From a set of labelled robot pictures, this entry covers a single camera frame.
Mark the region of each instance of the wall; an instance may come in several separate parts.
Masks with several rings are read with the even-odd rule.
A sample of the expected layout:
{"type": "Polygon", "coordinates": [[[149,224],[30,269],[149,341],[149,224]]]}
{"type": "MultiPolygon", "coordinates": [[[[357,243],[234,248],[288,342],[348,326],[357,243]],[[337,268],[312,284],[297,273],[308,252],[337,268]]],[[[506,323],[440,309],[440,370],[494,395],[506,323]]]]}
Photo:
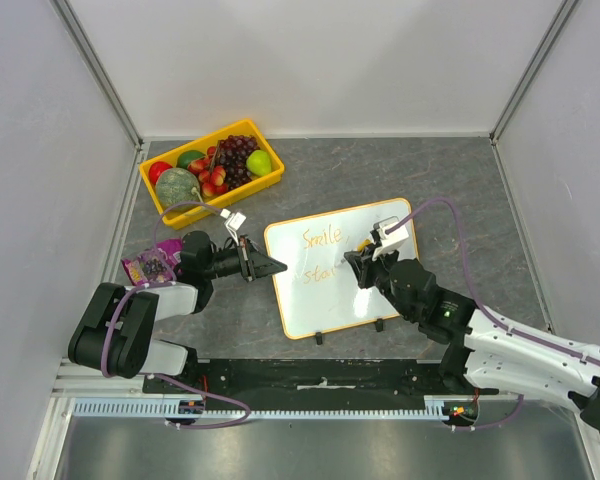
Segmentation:
{"type": "Polygon", "coordinates": [[[145,136],[486,134],[560,0],[72,0],[145,136]]]}
{"type": "Polygon", "coordinates": [[[26,474],[132,155],[51,5],[0,2],[0,479],[26,474]]]}
{"type": "Polygon", "coordinates": [[[600,0],[581,2],[499,148],[558,334],[600,344],[600,0]]]}

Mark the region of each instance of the green avocado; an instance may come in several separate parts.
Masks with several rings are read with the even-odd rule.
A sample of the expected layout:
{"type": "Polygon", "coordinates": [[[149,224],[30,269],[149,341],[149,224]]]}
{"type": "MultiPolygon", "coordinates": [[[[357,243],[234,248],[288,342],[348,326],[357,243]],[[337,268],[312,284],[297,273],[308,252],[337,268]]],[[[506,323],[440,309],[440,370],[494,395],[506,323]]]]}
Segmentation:
{"type": "Polygon", "coordinates": [[[184,153],[181,153],[178,157],[177,167],[179,168],[187,168],[191,162],[197,160],[199,158],[204,158],[206,155],[198,150],[187,150],[184,153]]]}

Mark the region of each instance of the melon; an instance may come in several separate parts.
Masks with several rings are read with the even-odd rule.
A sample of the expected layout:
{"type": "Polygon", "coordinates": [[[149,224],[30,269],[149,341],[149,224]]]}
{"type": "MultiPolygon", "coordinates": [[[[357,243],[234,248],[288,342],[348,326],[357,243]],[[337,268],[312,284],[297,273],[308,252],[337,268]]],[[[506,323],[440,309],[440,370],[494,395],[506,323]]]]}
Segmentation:
{"type": "Polygon", "coordinates": [[[178,163],[176,164],[179,168],[188,168],[189,164],[194,160],[198,160],[199,158],[204,158],[205,154],[199,152],[198,150],[187,150],[184,153],[181,153],[178,157],[178,163]]]}
{"type": "MultiPolygon", "coordinates": [[[[156,183],[156,195],[163,208],[180,202],[202,202],[200,183],[196,176],[182,168],[165,170],[156,183]]],[[[189,210],[191,206],[178,207],[176,211],[189,210]]]]}

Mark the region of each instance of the yellow tray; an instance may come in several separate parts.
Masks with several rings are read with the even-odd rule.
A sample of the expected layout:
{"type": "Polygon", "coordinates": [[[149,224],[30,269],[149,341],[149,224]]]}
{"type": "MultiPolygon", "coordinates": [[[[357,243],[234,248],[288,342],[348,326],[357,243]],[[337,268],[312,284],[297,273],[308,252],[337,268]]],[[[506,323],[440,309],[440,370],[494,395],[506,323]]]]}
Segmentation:
{"type": "MultiPolygon", "coordinates": [[[[186,152],[187,150],[199,150],[202,153],[207,151],[209,147],[215,147],[219,140],[224,140],[229,135],[253,135],[256,137],[258,142],[258,146],[266,151],[271,157],[271,166],[272,172],[268,175],[265,175],[260,178],[256,178],[246,185],[242,185],[241,187],[236,188],[235,190],[231,190],[230,192],[225,193],[224,195],[220,195],[219,197],[215,197],[212,200],[209,200],[207,203],[209,205],[213,205],[214,207],[224,208],[227,207],[243,198],[248,197],[249,195],[253,195],[260,190],[263,190],[267,187],[270,187],[274,183],[278,183],[282,174],[284,173],[284,164],[280,161],[276,152],[273,151],[271,145],[267,142],[267,140],[262,136],[258,127],[248,118],[244,120],[240,120],[232,125],[224,127],[214,133],[207,135],[206,137],[199,138],[194,140],[193,142],[189,142],[181,147],[178,147],[174,150],[171,150],[167,153],[163,153],[151,160],[147,160],[146,162],[141,163],[138,168],[140,169],[140,175],[142,175],[142,180],[144,180],[144,184],[149,189],[149,194],[153,199],[153,203],[155,204],[158,212],[162,214],[164,212],[164,208],[160,205],[160,201],[158,200],[158,196],[156,195],[156,190],[151,185],[149,181],[149,169],[151,165],[156,162],[167,162],[168,164],[175,167],[178,162],[178,157],[181,153],[186,152]]],[[[206,217],[211,212],[209,210],[202,207],[194,207],[191,210],[187,210],[186,212],[169,212],[163,218],[162,221],[165,225],[172,227],[176,230],[186,227],[187,225],[200,220],[201,218],[206,217]]]]}

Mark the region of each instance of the orange border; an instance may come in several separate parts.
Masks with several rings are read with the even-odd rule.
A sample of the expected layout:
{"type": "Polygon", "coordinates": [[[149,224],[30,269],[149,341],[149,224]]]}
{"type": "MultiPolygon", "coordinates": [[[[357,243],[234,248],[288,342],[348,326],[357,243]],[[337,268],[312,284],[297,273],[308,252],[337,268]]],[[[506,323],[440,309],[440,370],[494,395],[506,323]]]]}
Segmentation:
{"type": "MultiPolygon", "coordinates": [[[[357,207],[343,208],[341,210],[333,210],[331,212],[317,213],[315,215],[309,215],[306,217],[294,218],[293,220],[285,220],[283,222],[272,223],[271,225],[267,226],[267,228],[264,229],[264,244],[267,247],[267,254],[271,254],[270,249],[269,249],[269,242],[267,241],[267,232],[269,231],[269,229],[271,227],[277,227],[280,225],[284,225],[286,223],[298,222],[300,220],[306,220],[308,218],[324,217],[325,215],[331,215],[334,213],[342,213],[342,212],[348,212],[349,210],[358,210],[360,208],[373,207],[374,205],[383,205],[385,203],[395,202],[396,200],[402,200],[404,203],[406,203],[407,206],[409,207],[409,213],[411,213],[413,211],[411,209],[411,203],[409,203],[409,200],[407,200],[406,198],[391,198],[389,200],[383,200],[382,202],[367,203],[364,205],[358,205],[357,207]]],[[[416,258],[420,258],[420,254],[418,253],[418,242],[416,240],[416,228],[413,223],[413,220],[411,221],[411,235],[413,237],[413,246],[415,247],[415,250],[416,250],[416,258]]],[[[284,322],[284,314],[282,313],[282,307],[280,306],[280,295],[278,294],[278,282],[276,281],[275,275],[273,276],[273,288],[276,291],[276,301],[278,302],[278,310],[280,311],[280,320],[282,321],[282,330],[284,331],[285,336],[287,338],[290,338],[291,340],[300,340],[302,338],[315,337],[315,333],[308,333],[307,335],[300,335],[298,337],[289,335],[289,332],[287,332],[287,325],[284,322]]],[[[383,320],[388,320],[390,318],[396,318],[396,317],[399,317],[399,315],[395,314],[395,315],[391,315],[390,317],[384,317],[383,320]]],[[[336,332],[338,330],[344,330],[346,328],[352,328],[352,327],[357,327],[360,325],[366,325],[368,323],[373,323],[376,320],[377,320],[377,317],[374,317],[370,320],[363,320],[358,323],[353,323],[351,325],[347,325],[346,327],[338,327],[338,328],[331,328],[329,330],[323,330],[320,333],[336,332]]]]}

